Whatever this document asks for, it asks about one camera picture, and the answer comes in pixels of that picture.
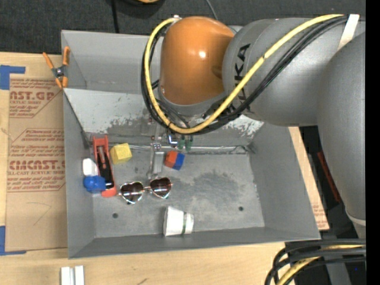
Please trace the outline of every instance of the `cardboard box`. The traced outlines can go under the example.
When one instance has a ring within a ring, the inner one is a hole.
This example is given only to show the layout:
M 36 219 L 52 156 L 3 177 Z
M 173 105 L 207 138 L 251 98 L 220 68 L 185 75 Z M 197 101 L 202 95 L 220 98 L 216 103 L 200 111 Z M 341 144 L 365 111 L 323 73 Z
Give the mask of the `cardboard box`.
M 8 91 L 5 250 L 66 247 L 62 91 L 42 55 L 1 53 L 0 64 L 25 67 Z

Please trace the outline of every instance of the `bin floor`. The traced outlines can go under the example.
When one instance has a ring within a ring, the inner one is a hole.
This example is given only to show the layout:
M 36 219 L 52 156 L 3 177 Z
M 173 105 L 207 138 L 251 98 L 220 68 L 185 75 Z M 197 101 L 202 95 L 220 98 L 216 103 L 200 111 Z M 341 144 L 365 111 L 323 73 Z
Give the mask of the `bin floor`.
M 186 154 L 181 170 L 163 166 L 173 183 L 168 199 L 145 192 L 128 205 L 120 197 L 93 196 L 96 237 L 163 233 L 168 205 L 194 215 L 194 231 L 264 227 L 254 175 L 245 154 Z M 118 186 L 141 181 L 148 185 L 149 151 L 134 150 L 127 163 L 114 165 Z

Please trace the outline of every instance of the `yellow block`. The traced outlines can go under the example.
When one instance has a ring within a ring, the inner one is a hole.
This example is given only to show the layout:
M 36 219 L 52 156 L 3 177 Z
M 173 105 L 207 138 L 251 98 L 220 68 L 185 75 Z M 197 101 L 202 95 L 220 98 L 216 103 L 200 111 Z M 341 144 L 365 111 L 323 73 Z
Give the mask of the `yellow block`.
M 131 149 L 128 144 L 119 144 L 109 151 L 114 164 L 125 163 L 132 158 Z

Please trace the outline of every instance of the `white plastic piece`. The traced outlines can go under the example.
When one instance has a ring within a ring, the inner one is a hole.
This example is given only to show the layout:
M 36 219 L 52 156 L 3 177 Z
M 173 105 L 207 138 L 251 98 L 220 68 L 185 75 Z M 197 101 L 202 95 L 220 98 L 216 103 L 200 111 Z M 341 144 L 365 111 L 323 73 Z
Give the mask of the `white plastic piece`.
M 359 22 L 359 18 L 360 16 L 356 14 L 349 15 L 349 19 L 347 20 L 337 50 L 340 50 L 343 46 L 352 40 L 355 34 L 357 23 Z
M 61 267 L 61 285 L 84 285 L 84 266 Z
M 72 285 L 72 284 L 74 284 L 74 280 L 71 278 L 70 267 L 61 267 L 61 285 Z
M 164 217 L 164 235 L 183 235 L 192 233 L 194 216 L 191 213 L 168 206 Z
M 92 159 L 90 159 L 90 158 L 84 159 L 82 162 L 82 166 L 83 166 L 84 176 L 96 176 L 96 175 L 98 175 L 98 168 Z

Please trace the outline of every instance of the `yellow cable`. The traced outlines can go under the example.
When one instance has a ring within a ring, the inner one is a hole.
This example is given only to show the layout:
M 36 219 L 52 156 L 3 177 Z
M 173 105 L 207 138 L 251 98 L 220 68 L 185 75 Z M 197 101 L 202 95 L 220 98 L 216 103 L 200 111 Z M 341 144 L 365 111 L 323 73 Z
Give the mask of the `yellow cable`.
M 247 74 L 243 77 L 243 79 L 240 81 L 240 83 L 235 87 L 235 89 L 231 92 L 231 94 L 224 100 L 224 102 L 219 106 L 219 108 L 204 122 L 198 124 L 197 126 L 194 126 L 192 128 L 181 128 L 173 124 L 162 112 L 160 109 L 159 104 L 156 101 L 156 98 L 154 97 L 153 89 L 151 86 L 151 80 L 150 80 L 150 69 L 149 69 L 149 55 L 151 50 L 151 45 L 153 43 L 153 40 L 156 36 L 156 34 L 166 25 L 174 23 L 175 21 L 178 21 L 178 18 L 170 18 L 165 21 L 163 21 L 161 24 L 159 24 L 152 32 L 147 48 L 145 50 L 144 54 L 144 66 L 145 66 L 145 78 L 148 88 L 148 93 L 150 100 L 153 104 L 154 109 L 156 110 L 159 117 L 162 119 L 162 121 L 173 131 L 180 133 L 180 134 L 193 134 L 196 133 L 205 127 L 207 127 L 210 123 L 212 123 L 232 102 L 232 100 L 239 94 L 239 92 L 244 88 L 244 86 L 247 84 L 247 82 L 251 79 L 251 77 L 256 73 L 256 71 L 261 67 L 261 65 L 264 63 L 266 59 L 268 59 L 275 51 L 277 51 L 284 43 L 289 41 L 292 37 L 299 34 L 301 31 L 304 31 L 305 29 L 309 28 L 310 26 L 313 26 L 314 24 L 321 23 L 323 21 L 327 21 L 329 19 L 340 17 L 343 15 L 324 15 L 320 17 L 316 17 L 314 19 L 311 19 L 307 22 L 304 22 L 303 24 L 297 26 L 290 32 L 288 32 L 285 36 L 283 36 L 278 42 L 276 42 L 274 45 L 272 45 L 262 57 L 260 57 L 256 63 L 253 65 L 253 67 L 247 72 Z
M 322 248 L 321 250 L 329 250 L 329 249 L 344 249 L 344 248 L 359 248 L 364 247 L 365 245 L 333 245 L 326 248 Z M 299 270 L 303 267 L 309 265 L 312 261 L 320 258 L 320 256 L 315 256 L 313 258 L 302 259 L 295 263 L 294 266 L 290 267 L 286 273 L 281 277 L 276 285 L 284 285 L 289 281 Z

